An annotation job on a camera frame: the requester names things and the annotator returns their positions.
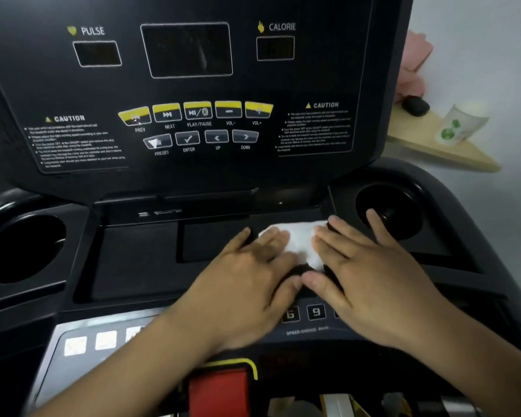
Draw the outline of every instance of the white wall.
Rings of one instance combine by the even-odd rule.
[[[434,44],[421,70],[426,101],[444,116],[456,102],[486,100],[491,120],[472,141],[503,169],[475,172],[394,146],[385,154],[441,180],[521,287],[521,0],[415,0],[410,29]]]

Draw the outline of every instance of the person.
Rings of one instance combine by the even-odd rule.
[[[377,213],[367,218],[376,242],[335,216],[338,232],[317,227],[312,239],[343,292],[313,271],[280,284],[298,261],[282,253],[289,234],[271,228],[243,246],[244,229],[173,306],[33,417],[143,416],[212,355],[270,332],[303,284],[357,333],[411,354],[487,416],[521,416],[521,351],[448,302]]]

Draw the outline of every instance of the wooden shelf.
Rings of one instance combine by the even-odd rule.
[[[413,117],[396,104],[390,116],[388,141],[487,172],[502,169],[500,164],[468,140],[453,146],[438,143],[434,137],[441,126],[442,118],[434,111],[429,111],[424,117]]]

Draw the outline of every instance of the paper cup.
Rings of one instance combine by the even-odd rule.
[[[444,118],[444,124],[436,134],[436,140],[444,145],[457,145],[488,123],[488,108],[480,102],[454,104]]]

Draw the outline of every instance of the display screen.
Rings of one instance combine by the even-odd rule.
[[[122,65],[116,41],[75,41],[73,48],[81,67]]]
[[[294,36],[257,37],[258,61],[293,60],[295,57]]]
[[[141,33],[153,78],[233,73],[227,23],[144,24]]]

